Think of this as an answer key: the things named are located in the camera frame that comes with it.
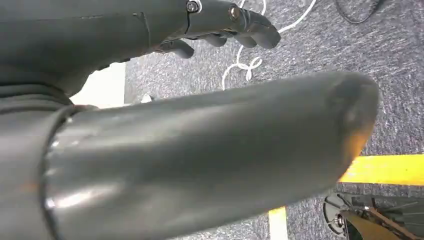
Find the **prosthetic hand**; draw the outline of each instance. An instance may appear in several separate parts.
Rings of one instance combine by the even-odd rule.
[[[266,18],[200,0],[0,3],[0,238],[160,240],[330,188],[372,132],[378,88],[319,73],[98,110],[74,106],[94,70],[181,38],[280,40]]]
[[[89,74],[152,52],[189,58],[181,39],[246,47],[280,41],[266,17],[222,0],[5,0],[0,84],[42,83],[77,93]]]

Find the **yellow floor marking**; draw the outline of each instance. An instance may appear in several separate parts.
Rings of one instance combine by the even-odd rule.
[[[281,207],[269,211],[268,218],[271,240],[288,240],[286,208]]]
[[[424,186],[424,154],[358,157],[340,182]]]
[[[424,186],[424,154],[361,156],[340,182]],[[271,210],[268,217],[271,240],[288,240],[286,208]]]

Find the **joint bolt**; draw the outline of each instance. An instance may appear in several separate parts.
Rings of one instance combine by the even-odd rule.
[[[199,11],[199,5],[195,1],[187,2],[187,12],[189,13],[197,13]]]

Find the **gray robotic arm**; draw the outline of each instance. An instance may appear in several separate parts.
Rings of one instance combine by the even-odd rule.
[[[378,88],[317,73],[112,109],[87,76],[181,39],[270,49],[260,14],[215,0],[0,2],[0,239],[161,240],[330,188],[359,155]]]
[[[5,0],[0,32],[0,84],[42,83],[68,96],[114,62],[155,51],[191,57],[182,38],[280,41],[266,17],[221,0]]]

